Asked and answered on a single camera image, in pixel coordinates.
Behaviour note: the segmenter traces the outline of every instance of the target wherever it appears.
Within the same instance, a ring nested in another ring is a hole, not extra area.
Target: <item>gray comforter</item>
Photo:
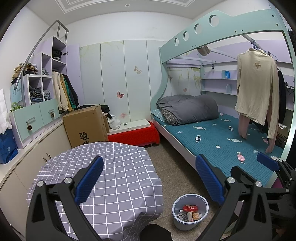
[[[157,102],[160,109],[171,112],[177,125],[216,119],[219,116],[216,101],[208,95],[174,95]]]

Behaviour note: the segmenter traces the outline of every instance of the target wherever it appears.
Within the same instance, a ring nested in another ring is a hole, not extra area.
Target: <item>plaid pillow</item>
[[[166,118],[161,113],[160,109],[155,109],[151,111],[151,114],[159,118],[162,122],[166,122]]]
[[[173,125],[173,126],[177,125],[176,120],[175,120],[175,116],[171,112],[169,112],[168,110],[162,109],[161,113],[165,116],[167,122],[170,125]]]

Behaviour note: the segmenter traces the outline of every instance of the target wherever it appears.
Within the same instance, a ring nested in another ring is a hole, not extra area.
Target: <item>gray tablecloth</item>
[[[28,205],[37,180],[59,183],[87,167],[96,155],[103,158],[104,170],[87,201],[80,205],[83,213],[104,241],[139,240],[143,228],[163,212],[161,180],[142,147],[96,142],[50,159],[32,184]],[[57,208],[68,235],[77,239],[61,202]]]

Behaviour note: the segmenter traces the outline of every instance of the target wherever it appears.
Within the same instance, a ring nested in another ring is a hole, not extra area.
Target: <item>tiled floor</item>
[[[218,210],[218,204],[210,199],[197,172],[164,137],[161,137],[159,146],[147,147],[146,150],[163,186],[164,211],[151,223],[169,230],[173,241],[195,241]],[[174,226],[171,210],[174,201],[188,193],[203,196],[208,201],[210,209],[200,224],[189,231],[181,231]]]

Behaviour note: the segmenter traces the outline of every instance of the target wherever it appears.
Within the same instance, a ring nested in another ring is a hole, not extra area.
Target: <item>white plastic bag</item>
[[[4,134],[6,129],[12,129],[12,125],[7,112],[3,89],[0,89],[0,133]]]
[[[111,129],[116,130],[120,127],[121,121],[120,119],[117,119],[115,115],[111,115],[111,119],[108,118],[109,126]]]

